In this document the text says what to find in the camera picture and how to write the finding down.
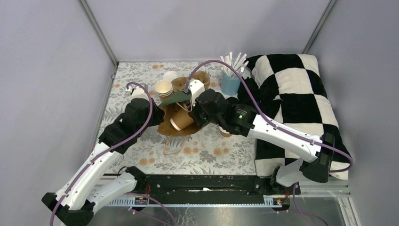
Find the green brown paper bag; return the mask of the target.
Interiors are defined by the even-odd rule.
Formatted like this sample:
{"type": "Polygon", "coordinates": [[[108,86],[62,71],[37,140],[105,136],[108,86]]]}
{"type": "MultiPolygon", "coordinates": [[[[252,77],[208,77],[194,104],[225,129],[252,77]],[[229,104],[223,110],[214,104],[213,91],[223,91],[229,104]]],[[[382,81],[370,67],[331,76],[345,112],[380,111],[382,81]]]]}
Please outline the green brown paper bag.
{"type": "Polygon", "coordinates": [[[167,137],[162,151],[164,155],[180,153],[190,136],[203,128],[190,117],[192,107],[192,101],[189,101],[187,107],[183,102],[174,102],[160,107],[165,115],[157,131],[167,137]]]}

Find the brown paper cup with lid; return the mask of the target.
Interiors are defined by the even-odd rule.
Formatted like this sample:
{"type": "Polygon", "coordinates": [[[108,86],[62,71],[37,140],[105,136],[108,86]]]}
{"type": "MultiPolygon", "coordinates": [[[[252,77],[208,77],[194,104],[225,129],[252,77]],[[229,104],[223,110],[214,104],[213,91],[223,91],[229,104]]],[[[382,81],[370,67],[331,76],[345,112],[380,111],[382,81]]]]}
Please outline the brown paper cup with lid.
{"type": "Polygon", "coordinates": [[[188,111],[180,109],[171,117],[170,123],[177,131],[181,131],[193,124],[194,120],[189,116],[188,111]]]}

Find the stack of white cup lids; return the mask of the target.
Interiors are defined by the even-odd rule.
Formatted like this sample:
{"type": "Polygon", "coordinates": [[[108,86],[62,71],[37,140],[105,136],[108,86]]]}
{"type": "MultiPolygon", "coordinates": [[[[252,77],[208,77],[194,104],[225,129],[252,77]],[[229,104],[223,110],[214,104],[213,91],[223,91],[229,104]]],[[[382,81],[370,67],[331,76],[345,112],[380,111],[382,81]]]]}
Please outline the stack of white cup lids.
{"type": "Polygon", "coordinates": [[[176,71],[167,71],[163,74],[163,79],[172,81],[176,78],[178,78],[179,74],[176,71]]]}

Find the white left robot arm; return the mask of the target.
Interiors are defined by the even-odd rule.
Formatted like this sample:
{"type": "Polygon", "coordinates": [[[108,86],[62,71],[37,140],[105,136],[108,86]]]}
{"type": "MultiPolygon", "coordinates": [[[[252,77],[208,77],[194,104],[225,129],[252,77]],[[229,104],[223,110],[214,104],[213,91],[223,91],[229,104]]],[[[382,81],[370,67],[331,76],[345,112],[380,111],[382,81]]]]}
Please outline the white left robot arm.
{"type": "Polygon", "coordinates": [[[42,202],[52,211],[49,225],[57,218],[66,226],[86,226],[112,200],[130,191],[139,194],[145,190],[145,179],[129,172],[95,189],[106,170],[142,133],[163,121],[164,112],[156,106],[144,85],[130,82],[126,87],[132,92],[132,100],[125,111],[105,127],[89,157],[66,185],[42,197],[42,202]]]}

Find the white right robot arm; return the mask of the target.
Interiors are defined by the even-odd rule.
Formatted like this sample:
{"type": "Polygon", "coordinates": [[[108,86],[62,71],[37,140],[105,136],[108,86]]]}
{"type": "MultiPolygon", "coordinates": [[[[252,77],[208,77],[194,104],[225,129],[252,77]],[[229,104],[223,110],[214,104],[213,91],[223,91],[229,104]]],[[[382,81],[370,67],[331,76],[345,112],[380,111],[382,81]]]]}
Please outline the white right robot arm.
{"type": "Polygon", "coordinates": [[[281,194],[299,181],[328,181],[333,153],[316,145],[322,140],[320,137],[272,121],[248,105],[229,104],[221,93],[205,89],[199,80],[190,81],[184,91],[191,94],[189,116],[196,124],[213,123],[224,133],[263,140],[299,156],[293,163],[274,170],[270,180],[274,193],[281,194]]]}

